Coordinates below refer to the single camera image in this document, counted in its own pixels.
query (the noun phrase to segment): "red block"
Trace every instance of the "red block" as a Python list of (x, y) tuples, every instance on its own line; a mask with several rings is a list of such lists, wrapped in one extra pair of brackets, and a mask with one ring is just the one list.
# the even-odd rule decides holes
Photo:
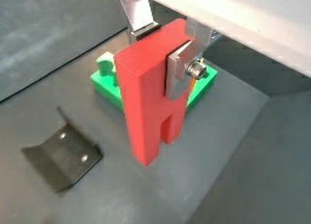
[(189, 91), (171, 101), (165, 95), (166, 58), (187, 40), (178, 19), (115, 55), (129, 135), (137, 159), (147, 166), (159, 154), (161, 139), (179, 136)]

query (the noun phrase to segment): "metal bracket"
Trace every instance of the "metal bracket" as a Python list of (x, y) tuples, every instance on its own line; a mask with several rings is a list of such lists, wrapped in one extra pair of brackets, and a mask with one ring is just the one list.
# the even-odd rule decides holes
[(63, 113), (66, 125), (46, 140), (22, 152), (28, 158), (48, 185), (62, 191), (70, 188), (102, 160), (98, 144), (82, 133), (72, 120)]
[(187, 18), (186, 33), (194, 37), (194, 41), (178, 48), (169, 55), (167, 60), (166, 96), (171, 100), (187, 90), (191, 77), (198, 80), (207, 71), (199, 60), (210, 45), (213, 30), (194, 19)]

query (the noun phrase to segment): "gray table surface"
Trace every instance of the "gray table surface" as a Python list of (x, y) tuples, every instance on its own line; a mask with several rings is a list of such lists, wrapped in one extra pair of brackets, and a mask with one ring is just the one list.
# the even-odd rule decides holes
[[(125, 115), (88, 79), (95, 59), (127, 42), (122, 33), (0, 104), (0, 223), (174, 224), (191, 218), (269, 97), (218, 68), (179, 139), (162, 144), (157, 161), (143, 167), (131, 155)], [(106, 154), (60, 194), (20, 152), (63, 126), (58, 106)]]

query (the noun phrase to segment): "dark gray surface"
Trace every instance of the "dark gray surface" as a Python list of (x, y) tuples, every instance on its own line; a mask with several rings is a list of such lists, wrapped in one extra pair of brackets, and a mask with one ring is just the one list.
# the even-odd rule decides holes
[(0, 0), (0, 101), (126, 27), (119, 0)]
[(269, 96), (311, 90), (311, 78), (225, 37), (205, 57)]
[[(95, 59), (127, 45), (126, 33), (0, 104), (0, 223), (186, 223), (246, 136), (269, 97), (219, 69), (183, 132), (149, 168), (131, 155), (123, 113), (95, 93)], [(104, 159), (66, 193), (55, 194), (22, 148), (63, 125), (62, 106)]]
[(310, 223), (310, 113), (310, 91), (270, 99), (191, 224)]

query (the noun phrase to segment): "metal plate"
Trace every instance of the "metal plate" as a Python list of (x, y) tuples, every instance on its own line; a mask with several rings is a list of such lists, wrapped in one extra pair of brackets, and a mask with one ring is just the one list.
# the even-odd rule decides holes
[(102, 159), (98, 145), (71, 122), (42, 145), (22, 152), (56, 191), (70, 188)]

